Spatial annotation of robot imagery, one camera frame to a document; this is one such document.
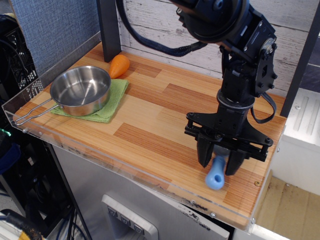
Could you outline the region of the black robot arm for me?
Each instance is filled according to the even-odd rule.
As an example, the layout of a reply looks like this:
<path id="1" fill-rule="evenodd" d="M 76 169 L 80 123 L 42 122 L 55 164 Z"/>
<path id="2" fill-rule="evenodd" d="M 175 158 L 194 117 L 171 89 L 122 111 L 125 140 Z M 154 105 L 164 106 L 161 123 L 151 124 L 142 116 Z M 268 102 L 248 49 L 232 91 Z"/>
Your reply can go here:
<path id="1" fill-rule="evenodd" d="M 190 112 L 185 133 L 197 142 L 198 161 L 206 167 L 215 146 L 230 151 L 225 174 L 234 175 L 245 159 L 265 161 L 273 140 L 249 123 L 256 98 L 273 109 L 268 90 L 277 75 L 273 58 L 275 29 L 247 0 L 176 0 L 183 26 L 198 41 L 219 45 L 222 85 L 216 113 Z"/>

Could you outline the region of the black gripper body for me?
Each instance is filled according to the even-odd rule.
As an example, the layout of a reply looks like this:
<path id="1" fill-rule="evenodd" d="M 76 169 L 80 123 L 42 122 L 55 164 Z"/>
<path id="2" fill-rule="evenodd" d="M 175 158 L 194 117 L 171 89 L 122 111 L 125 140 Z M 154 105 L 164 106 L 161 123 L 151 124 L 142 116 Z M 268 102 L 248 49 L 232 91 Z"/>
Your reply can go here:
<path id="1" fill-rule="evenodd" d="M 250 108 L 251 105 L 239 108 L 220 102 L 216 113 L 189 112 L 185 133 L 195 137 L 196 141 L 198 134 L 203 133 L 213 141 L 214 146 L 230 152 L 242 150 L 250 155 L 249 159 L 264 162 L 273 140 L 249 123 L 247 116 Z"/>

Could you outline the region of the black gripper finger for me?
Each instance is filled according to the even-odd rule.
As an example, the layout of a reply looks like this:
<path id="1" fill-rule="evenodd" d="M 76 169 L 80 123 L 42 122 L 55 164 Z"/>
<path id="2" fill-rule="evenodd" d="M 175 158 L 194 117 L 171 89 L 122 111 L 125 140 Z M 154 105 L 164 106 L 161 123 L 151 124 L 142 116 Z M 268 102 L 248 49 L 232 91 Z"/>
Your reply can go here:
<path id="1" fill-rule="evenodd" d="M 243 150 L 232 150 L 228 157 L 228 162 L 225 170 L 226 176 L 234 175 L 245 159 L 249 159 L 250 155 Z"/>
<path id="2" fill-rule="evenodd" d="M 205 168 L 211 158 L 214 148 L 214 142 L 205 134 L 199 133 L 197 136 L 197 157 L 200 165 Z"/>

